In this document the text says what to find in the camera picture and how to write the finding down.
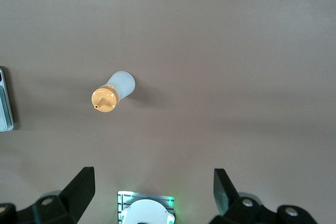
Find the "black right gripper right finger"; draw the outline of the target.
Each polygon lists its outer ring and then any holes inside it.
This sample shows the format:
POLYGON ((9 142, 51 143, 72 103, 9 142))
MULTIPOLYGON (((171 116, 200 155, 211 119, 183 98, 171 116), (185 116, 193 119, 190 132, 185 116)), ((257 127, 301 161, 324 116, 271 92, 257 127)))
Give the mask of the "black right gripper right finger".
POLYGON ((214 169, 213 195, 219 214, 209 224, 318 224, 306 210, 281 205, 276 212, 251 196, 241 196, 226 171, 214 169))

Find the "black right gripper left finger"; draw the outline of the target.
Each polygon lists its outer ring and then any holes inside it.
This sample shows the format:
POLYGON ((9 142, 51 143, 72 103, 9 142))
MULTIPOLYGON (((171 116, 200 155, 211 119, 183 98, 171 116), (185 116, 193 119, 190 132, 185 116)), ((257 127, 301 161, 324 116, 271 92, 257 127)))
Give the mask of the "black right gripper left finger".
POLYGON ((0 203, 0 224, 77 224, 95 195, 94 171, 84 167, 60 193, 20 211, 12 203, 0 203))

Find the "translucent sauce bottle orange cap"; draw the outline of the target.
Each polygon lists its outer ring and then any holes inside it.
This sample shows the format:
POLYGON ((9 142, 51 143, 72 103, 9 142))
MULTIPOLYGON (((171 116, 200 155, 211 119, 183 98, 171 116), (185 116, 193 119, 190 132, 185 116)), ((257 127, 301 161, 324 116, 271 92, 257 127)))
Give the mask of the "translucent sauce bottle orange cap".
POLYGON ((120 101, 129 96, 134 89, 135 79, 133 75, 126 71, 118 71, 109 78, 106 84, 93 92, 91 103, 99 112, 111 112, 118 106, 120 101))

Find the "silver digital kitchen scale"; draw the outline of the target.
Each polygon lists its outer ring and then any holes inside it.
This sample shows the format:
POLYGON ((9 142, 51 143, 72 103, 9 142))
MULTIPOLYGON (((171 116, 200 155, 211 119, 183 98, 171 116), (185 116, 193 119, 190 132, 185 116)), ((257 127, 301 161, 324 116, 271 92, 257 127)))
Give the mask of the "silver digital kitchen scale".
POLYGON ((14 129, 14 120, 6 87, 5 75, 0 67, 0 132, 14 129))

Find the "brown table cover sheet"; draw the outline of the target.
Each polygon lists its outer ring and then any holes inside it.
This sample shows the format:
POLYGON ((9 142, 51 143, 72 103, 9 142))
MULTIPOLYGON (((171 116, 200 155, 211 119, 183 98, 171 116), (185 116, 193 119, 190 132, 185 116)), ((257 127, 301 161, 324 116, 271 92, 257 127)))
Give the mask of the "brown table cover sheet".
POLYGON ((0 202, 26 208, 92 166, 80 224, 117 224, 120 190, 208 224, 223 168, 272 211, 336 224, 336 0, 0 0, 0 67, 0 202), (118 71, 135 89, 99 112, 118 71))

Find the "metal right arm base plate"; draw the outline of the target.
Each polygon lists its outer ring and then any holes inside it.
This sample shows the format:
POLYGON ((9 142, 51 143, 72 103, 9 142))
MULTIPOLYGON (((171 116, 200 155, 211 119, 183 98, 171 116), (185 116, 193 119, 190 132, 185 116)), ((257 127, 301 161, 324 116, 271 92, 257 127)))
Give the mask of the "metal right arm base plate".
POLYGON ((175 224, 172 196, 119 191, 118 224, 175 224))

